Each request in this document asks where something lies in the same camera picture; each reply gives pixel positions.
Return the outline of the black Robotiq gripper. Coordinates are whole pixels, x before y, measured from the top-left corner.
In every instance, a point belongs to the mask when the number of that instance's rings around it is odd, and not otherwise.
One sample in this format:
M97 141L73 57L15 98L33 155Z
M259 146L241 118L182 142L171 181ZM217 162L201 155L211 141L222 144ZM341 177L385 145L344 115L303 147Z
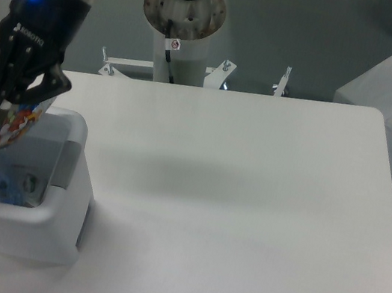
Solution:
M11 0L0 22L0 110L35 106L71 90L66 48L91 6L82 0Z

